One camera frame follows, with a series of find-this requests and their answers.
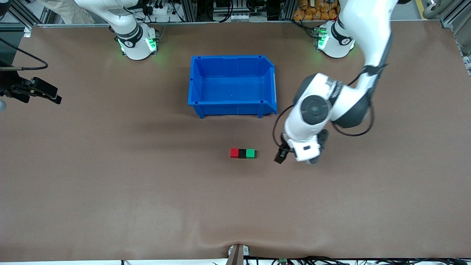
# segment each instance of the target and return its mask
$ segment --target blue plastic bin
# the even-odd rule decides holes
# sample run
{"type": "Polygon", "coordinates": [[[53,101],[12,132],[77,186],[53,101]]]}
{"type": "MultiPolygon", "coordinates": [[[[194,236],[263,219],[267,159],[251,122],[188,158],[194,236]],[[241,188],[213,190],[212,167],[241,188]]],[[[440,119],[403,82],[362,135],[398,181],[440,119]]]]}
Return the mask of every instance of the blue plastic bin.
{"type": "Polygon", "coordinates": [[[275,66],[263,55],[193,56],[188,105],[201,119],[277,114],[275,66]]]}

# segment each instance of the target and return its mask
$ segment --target brown table surface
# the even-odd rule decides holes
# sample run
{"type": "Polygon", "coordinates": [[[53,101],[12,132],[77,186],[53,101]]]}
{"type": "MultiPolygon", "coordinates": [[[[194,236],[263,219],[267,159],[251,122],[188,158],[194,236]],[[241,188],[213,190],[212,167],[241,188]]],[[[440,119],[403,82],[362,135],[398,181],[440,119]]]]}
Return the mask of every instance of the brown table surface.
{"type": "Polygon", "coordinates": [[[273,162],[274,115],[199,119],[190,58],[266,55],[282,110],[312,73],[353,79],[358,47],[332,59],[292,24],[178,25],[131,61],[107,28],[34,28],[21,48],[50,66],[21,75],[64,99],[7,99],[0,114],[0,260],[218,258],[235,243],[265,257],[471,256],[469,76],[438,21],[392,30],[374,128],[331,130],[309,166],[273,162]]]}

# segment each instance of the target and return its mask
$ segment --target yellow tape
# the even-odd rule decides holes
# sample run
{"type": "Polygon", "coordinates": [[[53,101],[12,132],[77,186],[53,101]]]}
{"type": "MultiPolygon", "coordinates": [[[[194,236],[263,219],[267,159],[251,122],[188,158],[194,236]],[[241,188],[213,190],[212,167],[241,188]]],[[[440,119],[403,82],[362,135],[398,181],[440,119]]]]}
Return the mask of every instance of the yellow tape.
{"type": "Polygon", "coordinates": [[[415,0],[415,4],[417,5],[417,8],[419,9],[419,14],[422,19],[425,19],[422,15],[423,12],[423,3],[422,0],[415,0]]]}

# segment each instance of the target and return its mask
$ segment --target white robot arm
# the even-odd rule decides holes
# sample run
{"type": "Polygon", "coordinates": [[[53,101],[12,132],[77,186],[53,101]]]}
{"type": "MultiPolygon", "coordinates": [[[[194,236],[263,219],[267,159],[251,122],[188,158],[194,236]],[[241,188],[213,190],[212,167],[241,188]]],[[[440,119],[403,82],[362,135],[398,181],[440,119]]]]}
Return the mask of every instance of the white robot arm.
{"type": "Polygon", "coordinates": [[[297,161],[317,162],[330,121],[342,128],[358,126],[366,117],[371,98],[391,46],[390,17],[398,0],[349,0],[339,14],[340,26],[356,40],[365,55],[355,88],[324,74],[307,77],[293,100],[285,121],[282,144],[275,161],[288,152],[297,161]]]}
{"type": "Polygon", "coordinates": [[[75,0],[80,7],[106,20],[118,36],[122,51],[133,60],[143,60],[157,52],[156,31],[138,23],[132,14],[117,15],[113,10],[137,5],[138,0],[75,0]]]}

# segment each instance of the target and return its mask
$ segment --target green block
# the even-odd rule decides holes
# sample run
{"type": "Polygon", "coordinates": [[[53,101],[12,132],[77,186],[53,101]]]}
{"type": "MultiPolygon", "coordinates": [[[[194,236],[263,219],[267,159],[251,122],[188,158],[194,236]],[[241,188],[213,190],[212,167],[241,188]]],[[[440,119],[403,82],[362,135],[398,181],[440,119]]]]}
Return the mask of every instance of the green block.
{"type": "Polygon", "coordinates": [[[246,156],[248,159],[254,159],[255,158],[255,149],[247,149],[246,156]]]}

